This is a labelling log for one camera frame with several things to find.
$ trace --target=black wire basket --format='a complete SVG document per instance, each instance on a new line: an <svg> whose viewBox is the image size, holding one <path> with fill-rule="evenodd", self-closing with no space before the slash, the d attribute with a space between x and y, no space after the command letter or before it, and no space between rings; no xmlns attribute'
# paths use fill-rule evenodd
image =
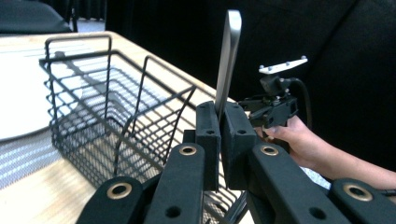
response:
<svg viewBox="0 0 396 224"><path fill-rule="evenodd" d="M82 54L50 49L53 42L83 38L108 39L108 49ZM181 143L183 131L194 128L181 113L195 115L190 99L197 87L153 57L138 66L111 50L110 36L51 38L40 65L49 74L52 144L96 188L121 175L141 183L151 179L162 171L169 150ZM150 67L161 73L152 74ZM180 83L170 87L162 82L168 78ZM229 223L241 213L240 203L235 205L240 195L221 184L218 192L206 192L203 221Z"/></svg>

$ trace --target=human hand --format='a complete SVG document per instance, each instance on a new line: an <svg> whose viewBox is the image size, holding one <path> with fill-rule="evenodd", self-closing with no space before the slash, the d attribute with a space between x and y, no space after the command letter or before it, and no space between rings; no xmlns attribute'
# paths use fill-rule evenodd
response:
<svg viewBox="0 0 396 224"><path fill-rule="evenodd" d="M287 127L276 126L264 131L271 137L288 142L290 156L300 166L310 169L315 169L318 161L321 161L321 149L330 147L312 133L297 116L288 119Z"/></svg>

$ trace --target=wooden table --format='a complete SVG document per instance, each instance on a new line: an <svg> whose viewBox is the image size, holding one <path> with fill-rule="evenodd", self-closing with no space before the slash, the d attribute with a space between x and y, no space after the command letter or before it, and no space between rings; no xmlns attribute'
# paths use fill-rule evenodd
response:
<svg viewBox="0 0 396 224"><path fill-rule="evenodd" d="M98 34L111 35L113 49L120 50L139 65L143 65L145 57L150 54L147 50L114 33L92 33L84 34L84 36ZM0 38L0 50L44 48L45 40L51 36L55 35L3 37ZM106 49L106 42L103 40L87 41L86 44L95 50ZM199 88L191 99L192 103L198 105L213 100L215 91L212 88L171 64L162 62L175 69ZM190 121L195 122L193 112L188 111L183 116L187 116ZM183 123L179 125L182 129L189 128L188 125L183 127L185 125ZM0 223L74 223L94 191L95 188L69 161L60 159L0 190Z"/></svg>

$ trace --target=brass grommet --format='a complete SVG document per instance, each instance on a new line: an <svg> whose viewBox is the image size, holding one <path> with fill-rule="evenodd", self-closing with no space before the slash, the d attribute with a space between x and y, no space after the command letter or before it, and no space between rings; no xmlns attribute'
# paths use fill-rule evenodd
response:
<svg viewBox="0 0 396 224"><path fill-rule="evenodd" d="M348 183L344 185L343 189L347 195L356 200L370 202L373 199L373 194L359 185Z"/></svg>
<svg viewBox="0 0 396 224"><path fill-rule="evenodd" d="M107 190L107 197L109 199L118 200L125 198L132 191L132 185L128 183L116 183Z"/></svg>
<svg viewBox="0 0 396 224"><path fill-rule="evenodd" d="M183 147L178 152L184 156L192 156L197 152L197 149L195 147Z"/></svg>
<svg viewBox="0 0 396 224"><path fill-rule="evenodd" d="M276 156L279 154L279 151L274 147L262 147L262 153L267 156Z"/></svg>

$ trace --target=black chair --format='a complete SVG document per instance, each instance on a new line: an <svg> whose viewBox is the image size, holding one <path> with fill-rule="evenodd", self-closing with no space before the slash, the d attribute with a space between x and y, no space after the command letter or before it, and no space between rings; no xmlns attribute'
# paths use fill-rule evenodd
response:
<svg viewBox="0 0 396 224"><path fill-rule="evenodd" d="M0 35L39 35L71 33L73 1L63 1L64 14L38 1L0 0ZM74 31L77 24L73 22Z"/></svg>

